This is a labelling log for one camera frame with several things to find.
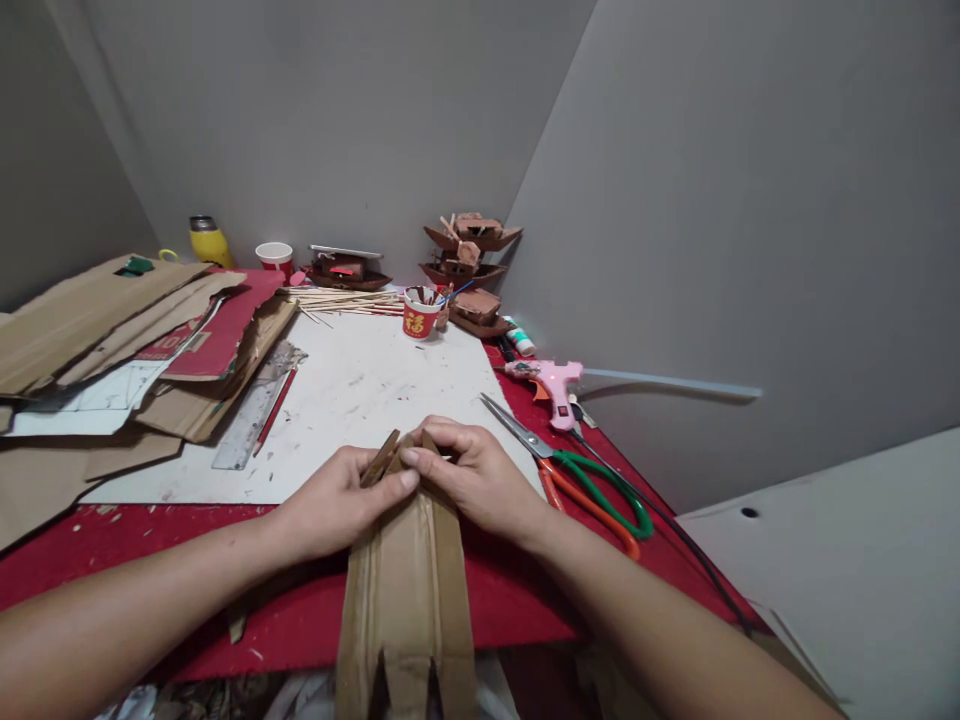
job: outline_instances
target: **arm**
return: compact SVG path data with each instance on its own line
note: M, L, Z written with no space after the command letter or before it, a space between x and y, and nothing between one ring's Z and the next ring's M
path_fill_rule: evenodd
M404 462L536 557L666 716L839 717L747 638L543 502L489 432L437 417L423 429L459 455L456 465L418 449Z
M405 471L360 490L376 450L341 448L283 505L83 578L0 614L0 707L10 718L87 718L119 699L245 590L350 545L409 495Z

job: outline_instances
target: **scissor blade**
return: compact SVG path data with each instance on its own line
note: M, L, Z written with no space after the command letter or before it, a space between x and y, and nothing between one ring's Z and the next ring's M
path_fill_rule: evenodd
M486 393L480 393L480 400L487 409L492 412L497 420L513 433L513 436L519 440L527 450L539 458L549 458L553 456L553 448L543 442L534 433L521 425L513 415L500 407L500 404Z

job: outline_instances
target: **glue bottle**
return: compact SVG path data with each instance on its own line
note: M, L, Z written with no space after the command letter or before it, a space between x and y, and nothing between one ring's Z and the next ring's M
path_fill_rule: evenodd
M517 325L516 321L509 315L504 315L503 319L513 325L513 329L507 331L507 338L513 343L513 346L517 349L517 352L524 357L530 357L533 355L537 351L537 346L533 344L533 340L530 339L530 336L527 335L523 331L523 328Z

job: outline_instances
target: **hot glue gun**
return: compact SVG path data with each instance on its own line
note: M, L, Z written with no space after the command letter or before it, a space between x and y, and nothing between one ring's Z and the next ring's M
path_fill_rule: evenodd
M553 418L550 424L557 430L570 432L576 427L573 408L567 397L567 385L583 375L583 364L568 362L557 365L549 360L517 360L503 366L510 377L532 380L537 384L534 400L550 400L553 403Z

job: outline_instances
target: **green scissor handle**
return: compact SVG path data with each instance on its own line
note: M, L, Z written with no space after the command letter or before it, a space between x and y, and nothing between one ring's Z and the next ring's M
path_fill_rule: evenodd
M630 494L628 490L623 487L623 481L610 472L603 465L593 462L588 458L583 457L582 455L577 455L576 453L567 452L566 450L554 450L553 457L551 460L555 460L564 468L570 471L570 473L577 479L580 485L590 494L590 497L593 498L593 501L599 505L603 510L613 517L614 520L623 525L627 531L633 535L637 540L648 540L653 537L653 522L650 520L650 515L644 510L643 505L640 504L640 501L637 500L633 495ZM637 517L637 526L634 526L627 520L623 515L617 512L617 509L610 504L610 501L607 500L606 496L600 492L600 489L593 483L593 481L587 477L587 474L581 470L581 468L586 468L593 473L605 478L610 482L611 485L616 488L616 490L623 495L630 507L633 508L633 514Z

